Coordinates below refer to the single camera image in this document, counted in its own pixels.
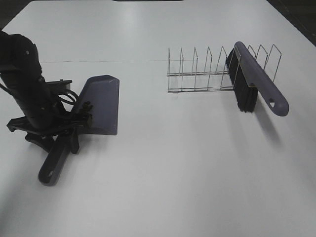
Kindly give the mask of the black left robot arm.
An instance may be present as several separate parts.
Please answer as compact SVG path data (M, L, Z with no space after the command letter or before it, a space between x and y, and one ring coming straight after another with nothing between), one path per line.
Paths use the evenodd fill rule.
M36 45L21 34L0 33L0 87L11 95L23 112L7 124L11 132L25 131L26 141L50 152L54 136L65 137L65 144L76 154L79 150L78 127L91 124L85 110L67 111L79 96L70 89L71 80L46 82Z

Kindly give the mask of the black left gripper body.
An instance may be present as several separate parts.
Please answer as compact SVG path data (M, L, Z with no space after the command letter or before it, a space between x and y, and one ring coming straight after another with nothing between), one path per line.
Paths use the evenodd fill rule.
M54 136L65 137L65 144L70 146L73 154L79 150L78 130L92 125L92 115L89 113L73 114L70 118L57 118L44 128L36 128L27 117L13 118L7 124L11 132L22 130L27 132L25 140L31 142L46 152L50 152L56 140Z

